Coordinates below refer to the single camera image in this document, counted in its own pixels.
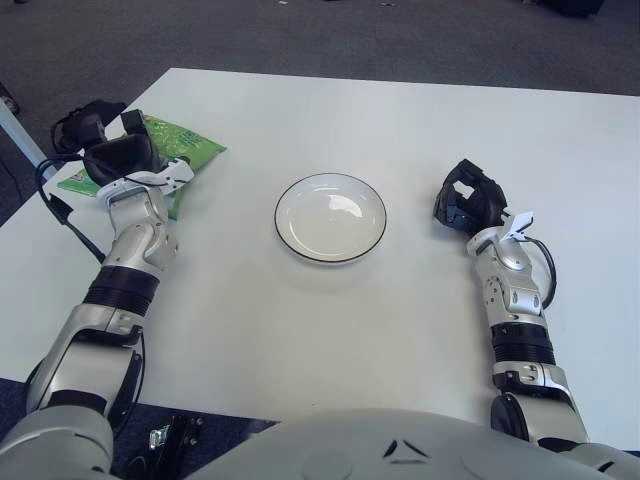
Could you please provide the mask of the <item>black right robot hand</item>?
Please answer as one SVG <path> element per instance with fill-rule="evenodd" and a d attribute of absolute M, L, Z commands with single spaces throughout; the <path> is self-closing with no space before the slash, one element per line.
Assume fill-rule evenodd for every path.
<path fill-rule="evenodd" d="M 447 175 L 436 196 L 434 217 L 444 226 L 467 234 L 479 254 L 491 243 L 533 242 L 524 231 L 533 215 L 522 220 L 506 213 L 502 188 L 468 159 L 461 160 Z"/>

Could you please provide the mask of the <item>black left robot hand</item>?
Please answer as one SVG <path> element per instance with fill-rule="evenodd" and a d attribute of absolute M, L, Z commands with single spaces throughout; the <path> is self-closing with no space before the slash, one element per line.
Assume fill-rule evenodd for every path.
<path fill-rule="evenodd" d="M 109 140 L 101 118 L 91 114 L 80 121 L 78 139 L 83 164 L 89 177 L 99 185 L 99 196 L 106 198 L 129 188 L 155 188 L 169 195 L 194 178 L 188 162 L 169 159 L 159 153 L 142 111 L 120 115 L 125 134 Z"/>

